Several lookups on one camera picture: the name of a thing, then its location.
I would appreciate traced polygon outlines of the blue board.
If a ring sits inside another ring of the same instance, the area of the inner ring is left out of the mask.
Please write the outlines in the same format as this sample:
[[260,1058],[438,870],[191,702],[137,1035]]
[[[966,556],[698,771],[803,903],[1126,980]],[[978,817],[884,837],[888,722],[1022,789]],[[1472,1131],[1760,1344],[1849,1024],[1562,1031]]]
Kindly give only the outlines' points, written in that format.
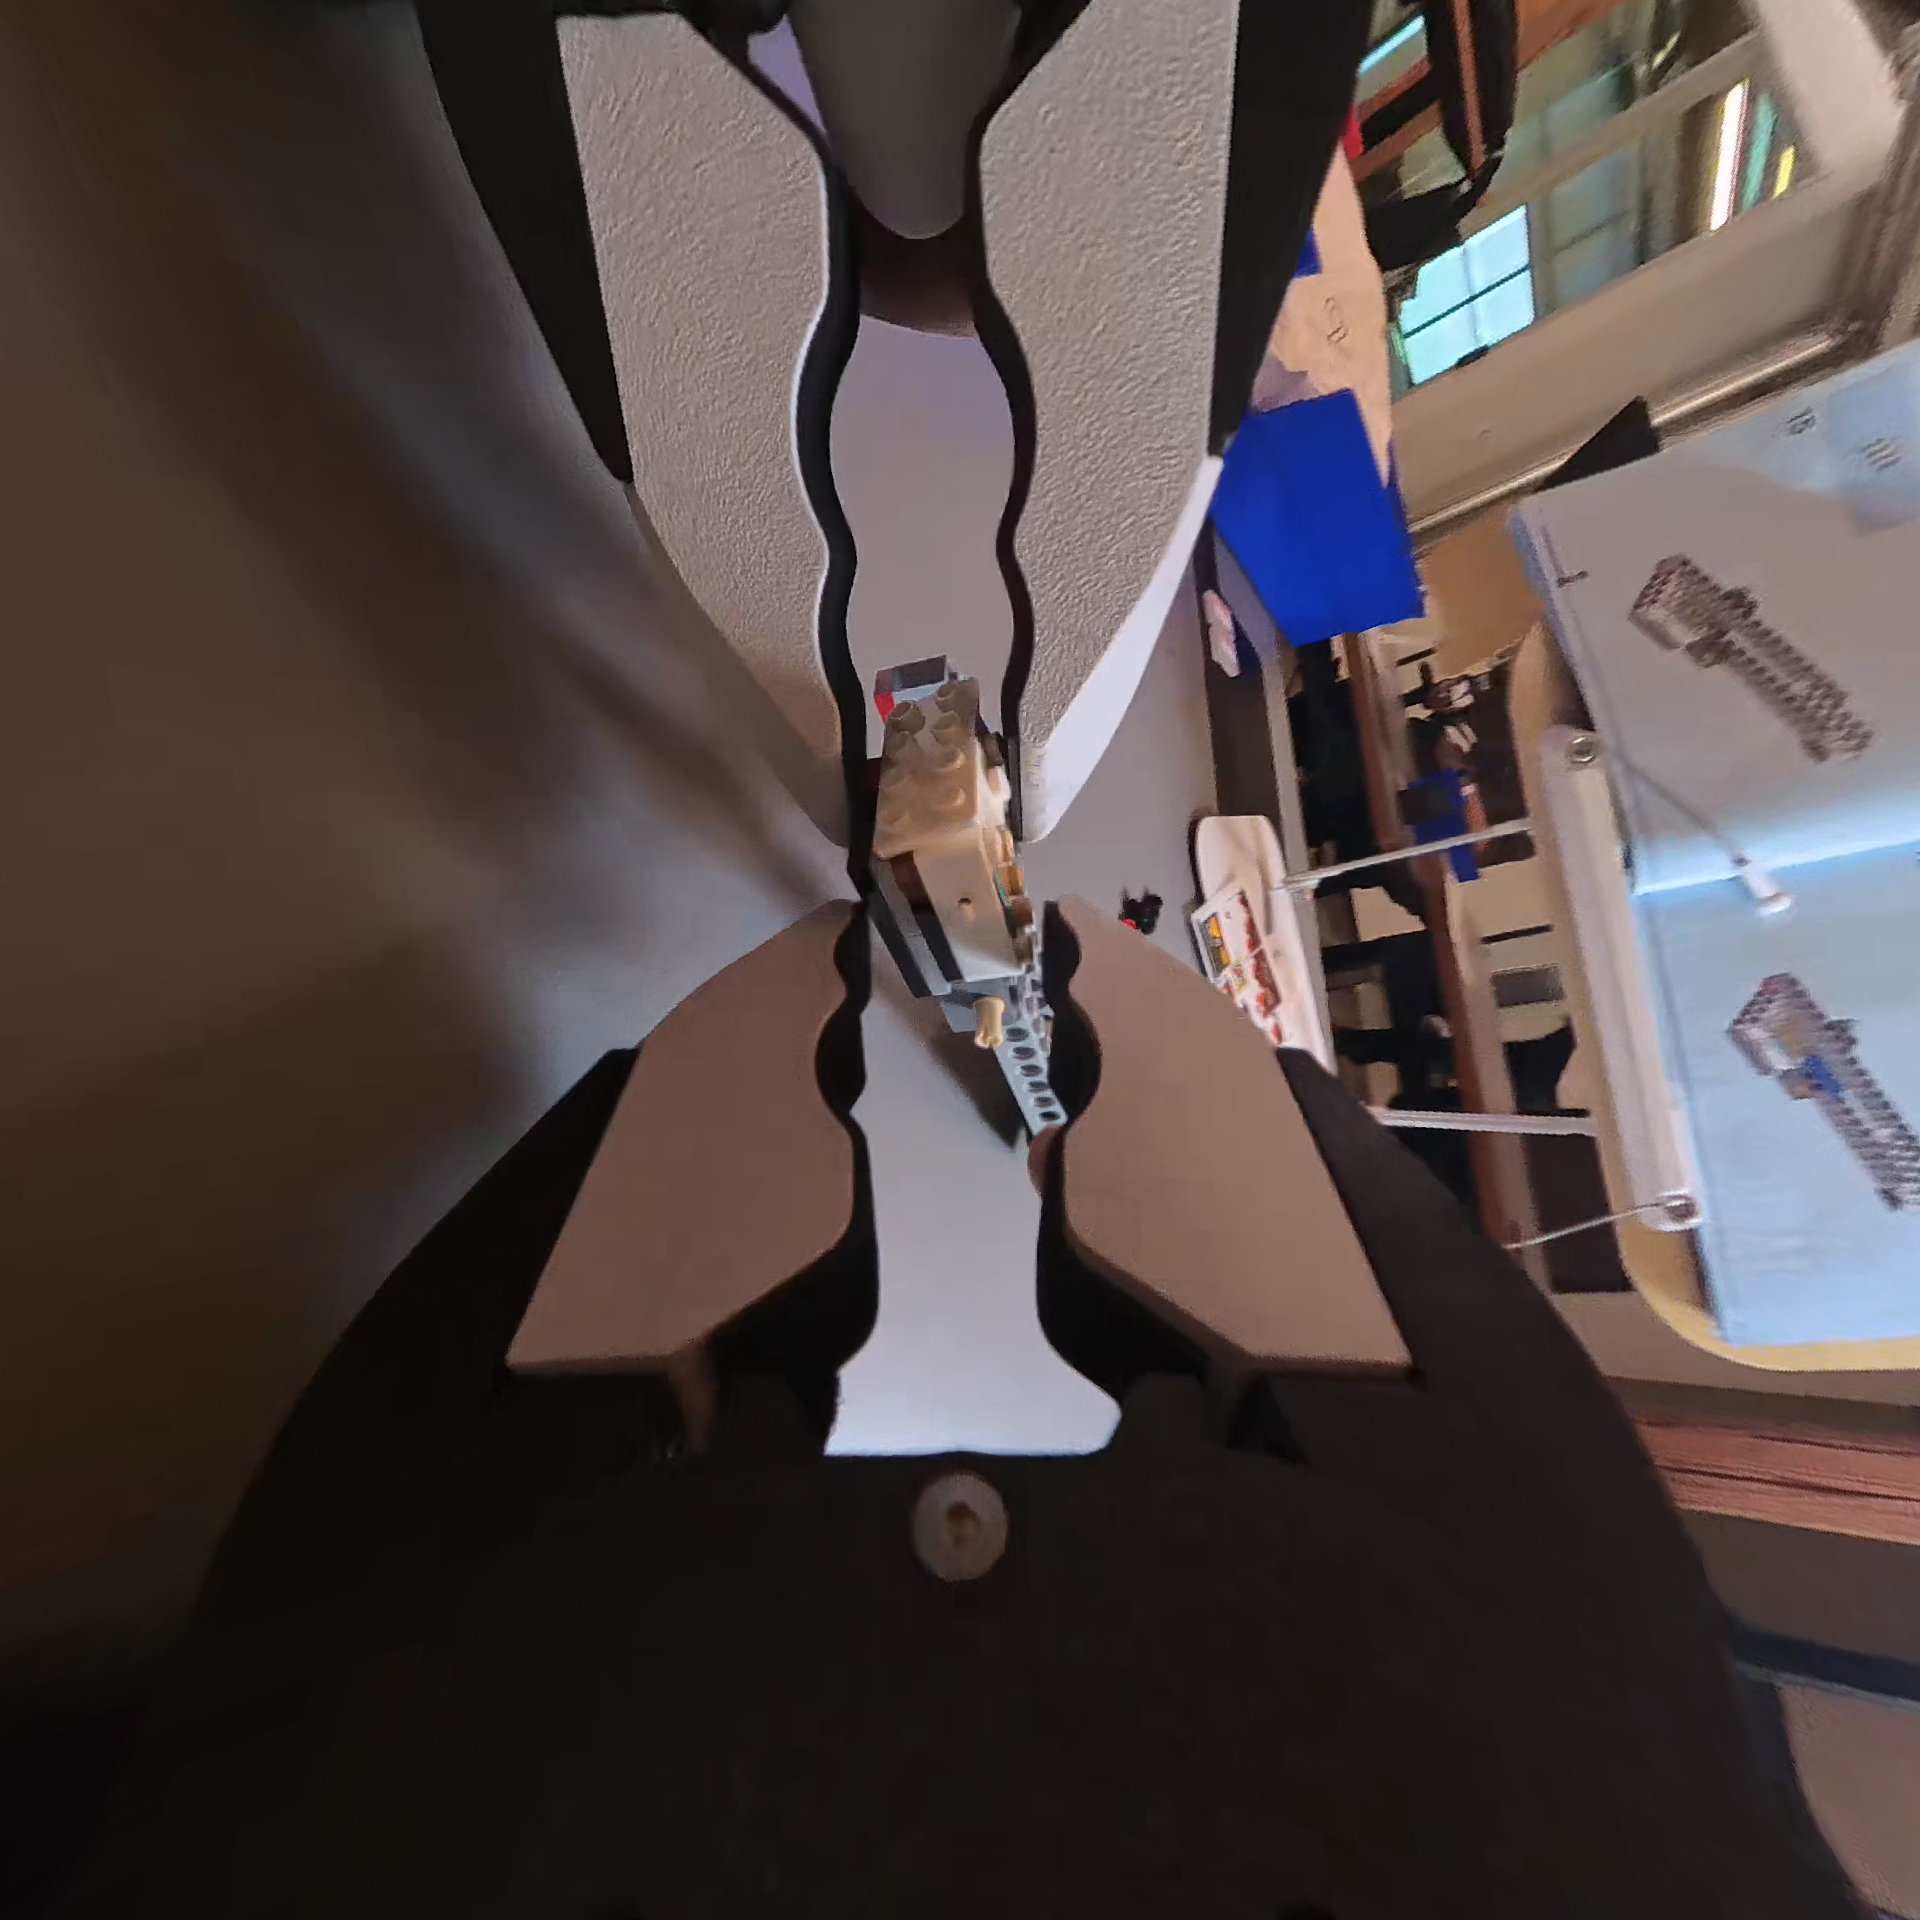
[[1425,621],[1396,467],[1357,390],[1244,418],[1211,529],[1291,647]]

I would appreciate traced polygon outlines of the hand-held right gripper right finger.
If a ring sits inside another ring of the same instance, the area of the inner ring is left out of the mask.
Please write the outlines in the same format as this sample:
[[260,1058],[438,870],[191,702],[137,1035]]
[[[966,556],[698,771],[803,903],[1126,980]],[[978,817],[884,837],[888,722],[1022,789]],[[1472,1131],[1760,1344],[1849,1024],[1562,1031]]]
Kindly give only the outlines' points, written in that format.
[[1090,903],[1044,913],[1038,1315],[1116,1434],[1410,1434],[1410,1161]]

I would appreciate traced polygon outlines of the grey and tan lego build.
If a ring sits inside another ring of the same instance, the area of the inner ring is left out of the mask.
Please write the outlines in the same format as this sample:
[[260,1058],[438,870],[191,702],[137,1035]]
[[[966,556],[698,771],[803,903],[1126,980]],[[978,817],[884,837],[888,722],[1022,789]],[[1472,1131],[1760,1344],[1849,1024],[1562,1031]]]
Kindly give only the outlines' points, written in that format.
[[877,717],[877,930],[904,985],[996,1067],[1022,1131],[1038,1136],[1065,1119],[1047,1079],[1044,930],[982,686],[949,659],[903,661],[877,675]]

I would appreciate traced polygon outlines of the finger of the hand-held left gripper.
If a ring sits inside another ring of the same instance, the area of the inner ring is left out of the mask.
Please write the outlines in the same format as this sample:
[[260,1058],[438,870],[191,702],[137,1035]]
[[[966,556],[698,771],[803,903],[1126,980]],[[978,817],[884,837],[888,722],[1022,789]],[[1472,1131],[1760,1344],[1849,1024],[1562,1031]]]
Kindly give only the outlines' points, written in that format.
[[635,526],[731,733],[849,853],[847,190],[810,119],[686,16],[558,16],[558,71]]
[[1099,0],[982,137],[984,281],[1033,390],[1020,836],[1116,742],[1188,574],[1208,451],[1236,4]]

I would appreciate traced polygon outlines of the lego instruction booklet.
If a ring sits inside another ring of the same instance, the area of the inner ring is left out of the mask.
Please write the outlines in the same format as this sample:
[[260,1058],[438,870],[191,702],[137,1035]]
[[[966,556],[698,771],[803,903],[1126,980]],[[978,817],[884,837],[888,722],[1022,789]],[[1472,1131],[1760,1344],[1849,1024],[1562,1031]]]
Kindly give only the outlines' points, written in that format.
[[1915,1339],[1915,346],[1510,513],[1606,779],[1702,1300]]

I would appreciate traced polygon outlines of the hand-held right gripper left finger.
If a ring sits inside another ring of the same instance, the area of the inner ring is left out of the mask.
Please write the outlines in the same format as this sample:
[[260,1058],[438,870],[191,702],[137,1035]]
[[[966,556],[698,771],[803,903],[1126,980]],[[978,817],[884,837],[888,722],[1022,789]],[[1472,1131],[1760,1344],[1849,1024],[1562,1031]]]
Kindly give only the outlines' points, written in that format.
[[870,928],[830,903],[635,1045],[510,1339],[519,1377],[663,1377],[698,1426],[740,1377],[830,1426],[877,1333]]

